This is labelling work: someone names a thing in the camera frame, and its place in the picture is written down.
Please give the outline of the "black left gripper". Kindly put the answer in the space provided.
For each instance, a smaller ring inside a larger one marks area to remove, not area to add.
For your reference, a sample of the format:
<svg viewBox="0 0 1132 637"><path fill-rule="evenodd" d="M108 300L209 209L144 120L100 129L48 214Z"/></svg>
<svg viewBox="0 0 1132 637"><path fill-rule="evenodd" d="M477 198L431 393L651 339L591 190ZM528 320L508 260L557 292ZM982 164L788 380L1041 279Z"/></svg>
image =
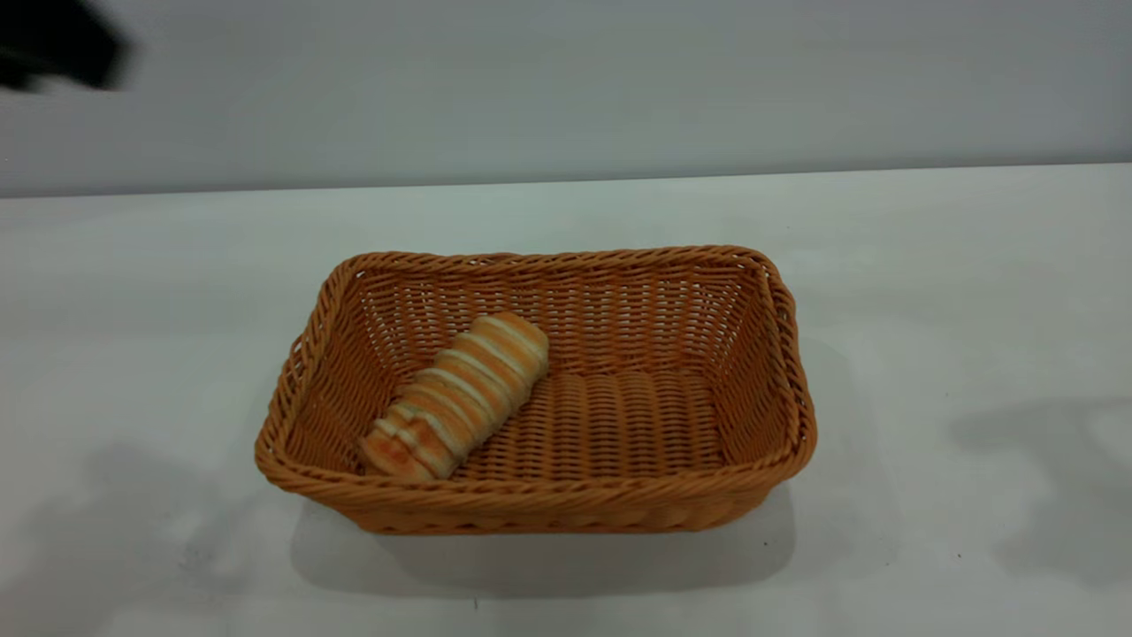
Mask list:
<svg viewBox="0 0 1132 637"><path fill-rule="evenodd" d="M31 93L60 78L114 91L125 80L131 41L91 1L3 1L1 85Z"/></svg>

